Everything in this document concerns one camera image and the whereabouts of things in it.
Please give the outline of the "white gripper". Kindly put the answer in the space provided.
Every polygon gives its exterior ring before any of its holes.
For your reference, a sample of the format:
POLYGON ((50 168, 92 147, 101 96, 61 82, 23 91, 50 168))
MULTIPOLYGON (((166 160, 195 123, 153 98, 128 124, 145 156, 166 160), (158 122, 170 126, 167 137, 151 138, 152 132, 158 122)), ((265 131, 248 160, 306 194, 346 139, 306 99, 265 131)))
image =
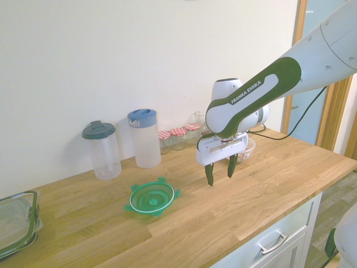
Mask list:
POLYGON ((215 162, 229 157, 228 177, 234 174, 238 161, 238 153, 244 151, 248 145, 248 134, 241 133, 229 142, 223 142, 220 138, 210 137, 198 142, 196 161, 205 166, 205 174, 210 186, 213 186, 213 169, 215 162))

